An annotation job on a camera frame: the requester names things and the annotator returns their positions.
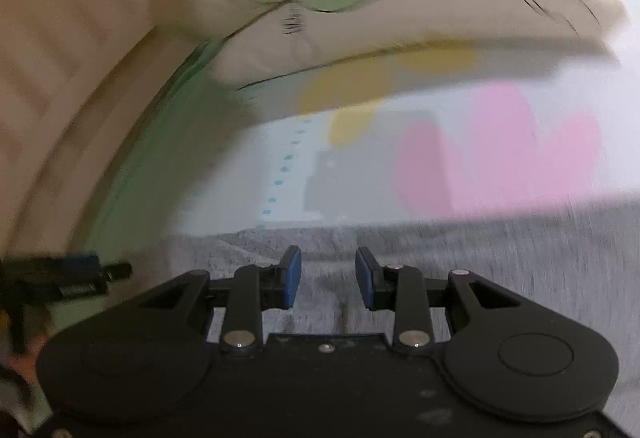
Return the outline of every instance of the silver bolt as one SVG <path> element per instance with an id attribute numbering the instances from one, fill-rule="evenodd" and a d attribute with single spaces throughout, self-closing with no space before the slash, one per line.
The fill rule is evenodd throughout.
<path id="1" fill-rule="evenodd" d="M 234 348 L 246 348 L 255 342 L 255 335 L 247 330 L 233 330 L 225 334 L 223 340 Z"/>
<path id="2" fill-rule="evenodd" d="M 429 344 L 431 337 L 420 330 L 407 330 L 398 336 L 398 340 L 405 346 L 421 348 Z"/>
<path id="3" fill-rule="evenodd" d="M 335 346 L 333 344 L 320 344 L 318 346 L 318 351 L 320 353 L 333 353 L 335 351 Z"/>

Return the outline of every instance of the pink shape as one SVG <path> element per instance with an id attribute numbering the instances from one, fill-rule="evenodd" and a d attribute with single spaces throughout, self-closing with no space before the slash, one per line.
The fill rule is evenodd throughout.
<path id="1" fill-rule="evenodd" d="M 600 154 L 592 114 L 569 117 L 540 143 L 530 105 L 513 84 L 480 88 L 472 103 L 462 150 L 433 122 L 405 132 L 396 187 L 411 211 L 439 217 L 526 211 L 587 192 Z"/>

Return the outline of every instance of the gray fabric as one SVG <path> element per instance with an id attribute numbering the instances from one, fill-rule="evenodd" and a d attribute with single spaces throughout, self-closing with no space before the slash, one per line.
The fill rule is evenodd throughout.
<path id="1" fill-rule="evenodd" d="M 608 413 L 640 436 L 640 206 L 603 206 L 554 216 L 449 225 L 245 230 L 206 238 L 171 237 L 132 256 L 135 280 L 112 298 L 192 268 L 229 277 L 253 262 L 276 263 L 290 244 L 303 251 L 292 311 L 265 312 L 265 332 L 372 332 L 391 328 L 388 312 L 362 307 L 353 255 L 369 246 L 381 264 L 402 262 L 429 277 L 467 268 L 602 333 L 620 357 Z M 217 339 L 217 310 L 210 339 Z M 439 338 L 446 338 L 442 322 Z"/>

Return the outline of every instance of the wooden bed frame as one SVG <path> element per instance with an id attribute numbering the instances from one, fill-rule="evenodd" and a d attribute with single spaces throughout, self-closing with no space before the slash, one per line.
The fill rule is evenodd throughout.
<path id="1" fill-rule="evenodd" d="M 149 0 L 0 0 L 0 256 L 64 252 L 105 169 L 195 43 Z"/>

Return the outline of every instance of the bed sheet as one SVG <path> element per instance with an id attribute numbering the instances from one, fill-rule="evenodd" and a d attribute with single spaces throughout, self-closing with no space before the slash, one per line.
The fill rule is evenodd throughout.
<path id="1" fill-rule="evenodd" d="M 207 47 L 116 173 L 84 246 L 111 259 L 167 233 L 485 218 L 637 195 L 640 0 L 623 1 L 629 22 L 609 49 L 440 44 L 234 92 L 201 69 Z"/>

